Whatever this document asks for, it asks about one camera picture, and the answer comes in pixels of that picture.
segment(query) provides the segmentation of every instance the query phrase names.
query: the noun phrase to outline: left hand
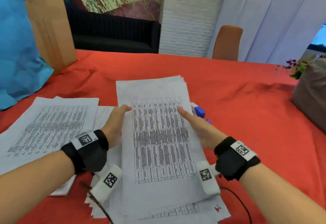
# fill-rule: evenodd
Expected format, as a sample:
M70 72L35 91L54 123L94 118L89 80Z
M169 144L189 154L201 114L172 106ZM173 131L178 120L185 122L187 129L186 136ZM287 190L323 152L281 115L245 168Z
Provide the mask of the left hand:
M120 142L124 114L131 110L132 107L127 105L123 105L122 107L114 107L106 124L101 129L108 139L109 149L113 148Z

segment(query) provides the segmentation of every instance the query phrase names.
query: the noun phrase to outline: right hand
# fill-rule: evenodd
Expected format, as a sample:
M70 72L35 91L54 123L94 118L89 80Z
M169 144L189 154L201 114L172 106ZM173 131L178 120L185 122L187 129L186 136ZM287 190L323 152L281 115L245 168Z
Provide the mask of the right hand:
M214 148L226 139L227 135L207 123L203 118L193 116L182 107L177 108L178 112L184 117L197 133L203 148L214 150Z

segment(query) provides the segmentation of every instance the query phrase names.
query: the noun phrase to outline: blue plastic bag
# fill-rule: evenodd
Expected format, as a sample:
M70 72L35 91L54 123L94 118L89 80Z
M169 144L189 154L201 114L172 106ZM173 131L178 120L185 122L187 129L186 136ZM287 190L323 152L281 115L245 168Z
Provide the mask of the blue plastic bag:
M0 0L0 111L39 90L53 73L35 44L25 0Z

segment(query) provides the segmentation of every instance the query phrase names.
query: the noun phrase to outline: black wire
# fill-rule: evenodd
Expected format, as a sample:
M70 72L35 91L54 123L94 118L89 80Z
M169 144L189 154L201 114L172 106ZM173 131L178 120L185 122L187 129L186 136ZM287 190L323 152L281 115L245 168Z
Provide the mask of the black wire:
M87 193L89 194L89 198L95 202L97 204L97 206L100 207L100 209L103 211L103 213L105 214L105 216L108 218L108 221L111 223L111 224L114 224L110 215L105 211L105 208L103 208L102 204L94 197L94 195L91 193L91 189L92 187L91 186L88 186L87 184L85 184L84 182L81 182L81 185L84 186L85 188L88 189Z
M249 223L252 224L252 220L251 220L251 215L249 213L249 210L247 209L247 207L244 205L244 203L241 201L241 199L237 196L237 194L235 194L232 190L230 190L229 188L226 187L220 187L221 190L228 190L229 192L231 192L232 194L235 195L235 197L241 202L242 206L244 207L244 209L246 210L248 217L249 217Z

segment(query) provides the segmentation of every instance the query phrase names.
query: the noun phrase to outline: table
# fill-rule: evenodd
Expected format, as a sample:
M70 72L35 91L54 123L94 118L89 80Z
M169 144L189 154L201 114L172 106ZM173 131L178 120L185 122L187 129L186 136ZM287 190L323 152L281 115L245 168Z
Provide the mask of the table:
M15 106L0 112L0 132L5 131L36 96L53 98L98 97L99 105L117 105L116 80L184 77L190 100L206 111L212 124L243 141L262 162L292 185L326 207L326 136L290 101L296 81L276 65L221 61L161 54L127 54L77 51L78 61L52 76L44 87ZM216 160L205 150L207 160ZM84 204L91 174L79 175L67 197L47 197L20 224L104 224L94 220ZM220 186L232 189L249 209L253 223L266 223L238 182L218 178ZM247 224L239 201L221 193L232 217L220 223Z

